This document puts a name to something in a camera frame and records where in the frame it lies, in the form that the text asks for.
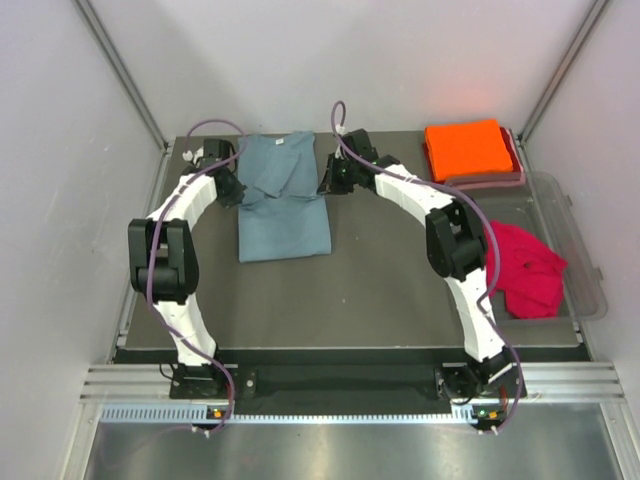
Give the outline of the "light blue t-shirt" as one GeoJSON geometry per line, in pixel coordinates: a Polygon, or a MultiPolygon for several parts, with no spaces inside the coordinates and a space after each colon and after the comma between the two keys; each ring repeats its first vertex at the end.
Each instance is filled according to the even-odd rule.
{"type": "Polygon", "coordinates": [[[242,263],[286,260],[332,251],[327,205],[319,186],[311,131],[239,140],[237,177],[246,187],[238,209],[242,263]]]}

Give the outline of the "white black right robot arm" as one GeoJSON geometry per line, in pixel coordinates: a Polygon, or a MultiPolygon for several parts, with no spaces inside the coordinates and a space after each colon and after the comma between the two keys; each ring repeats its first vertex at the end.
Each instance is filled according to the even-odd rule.
{"type": "Polygon", "coordinates": [[[462,192],[423,180],[398,159],[379,155],[365,130],[348,132],[339,125],[333,134],[338,147],[328,157],[318,192],[346,195],[359,186],[420,222],[429,264],[446,282],[462,325],[469,388],[487,396],[512,384],[520,398],[520,360],[498,329],[489,299],[497,279],[488,277],[487,254],[497,239],[482,211],[462,192]]]}

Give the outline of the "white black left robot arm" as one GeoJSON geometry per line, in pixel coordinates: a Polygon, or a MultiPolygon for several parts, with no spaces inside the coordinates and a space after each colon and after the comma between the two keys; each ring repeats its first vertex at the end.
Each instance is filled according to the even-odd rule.
{"type": "Polygon", "coordinates": [[[198,151],[183,154],[187,167],[163,203],[128,225],[131,286],[144,296],[177,349],[176,397],[235,394],[196,298],[200,268],[192,230],[210,205],[229,208],[242,202],[244,185],[229,168],[237,158],[230,141],[205,139],[198,151]]]}

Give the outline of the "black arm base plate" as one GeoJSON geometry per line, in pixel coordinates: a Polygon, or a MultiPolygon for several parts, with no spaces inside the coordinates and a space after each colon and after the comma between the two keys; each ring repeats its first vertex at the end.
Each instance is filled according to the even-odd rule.
{"type": "Polygon", "coordinates": [[[476,365],[346,364],[249,365],[228,368],[230,378],[213,366],[172,368],[169,397],[180,400],[220,399],[231,393],[237,400],[258,400],[276,394],[318,395],[369,392],[411,394],[426,400],[513,398],[525,387],[514,366],[499,366],[488,374],[476,365]]]}

